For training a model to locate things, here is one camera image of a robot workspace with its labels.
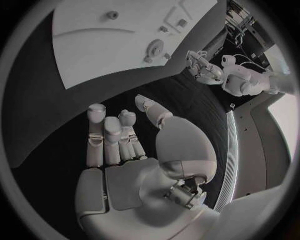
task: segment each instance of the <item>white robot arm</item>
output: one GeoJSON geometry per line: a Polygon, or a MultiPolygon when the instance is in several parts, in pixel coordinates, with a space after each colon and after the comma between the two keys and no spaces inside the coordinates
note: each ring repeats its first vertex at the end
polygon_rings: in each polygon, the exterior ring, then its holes
{"type": "Polygon", "coordinates": [[[294,94],[289,75],[266,71],[259,73],[236,64],[232,55],[222,57],[223,69],[209,63],[205,52],[188,51],[186,62],[189,72],[202,84],[221,85],[223,90],[236,96],[258,95],[262,91],[269,94],[294,94]]]}

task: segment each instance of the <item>cable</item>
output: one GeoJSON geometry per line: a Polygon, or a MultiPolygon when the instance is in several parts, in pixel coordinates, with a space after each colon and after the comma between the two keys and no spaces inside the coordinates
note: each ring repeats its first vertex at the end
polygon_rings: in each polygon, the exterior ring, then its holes
{"type": "Polygon", "coordinates": [[[247,56],[245,56],[245,55],[243,55],[243,54],[235,54],[235,55],[233,55],[233,56],[234,56],[234,57],[235,57],[235,56],[242,56],[242,57],[248,59],[249,62],[253,62],[249,57],[247,57],[247,56]]]}
{"type": "Polygon", "coordinates": [[[252,62],[252,61],[244,61],[244,62],[242,62],[242,63],[240,64],[240,66],[242,66],[242,65],[244,65],[244,64],[254,64],[255,66],[257,66],[257,67],[263,69],[264,71],[266,71],[265,68],[263,68],[262,66],[258,65],[258,64],[255,63],[255,62],[252,62]]]}

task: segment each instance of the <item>robotic hand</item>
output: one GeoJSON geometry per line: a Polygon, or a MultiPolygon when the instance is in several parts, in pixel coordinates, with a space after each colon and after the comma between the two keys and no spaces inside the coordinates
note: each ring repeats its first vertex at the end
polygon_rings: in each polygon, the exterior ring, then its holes
{"type": "Polygon", "coordinates": [[[232,55],[223,55],[223,69],[205,59],[206,52],[188,51],[186,63],[189,72],[202,84],[221,85],[223,90],[236,96],[258,95],[262,91],[269,94],[294,94],[289,75],[266,71],[259,73],[236,64],[232,55]]]}

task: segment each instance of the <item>robotic arm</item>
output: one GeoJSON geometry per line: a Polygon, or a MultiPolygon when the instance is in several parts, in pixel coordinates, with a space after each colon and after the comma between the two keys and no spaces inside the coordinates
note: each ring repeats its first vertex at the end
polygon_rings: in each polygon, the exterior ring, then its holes
{"type": "Polygon", "coordinates": [[[232,55],[222,57],[223,69],[209,63],[205,51],[188,51],[186,63],[195,79],[207,85],[221,85],[223,90],[236,96],[258,95],[262,91],[268,94],[294,94],[289,75],[266,71],[259,73],[236,64],[232,55]]]}

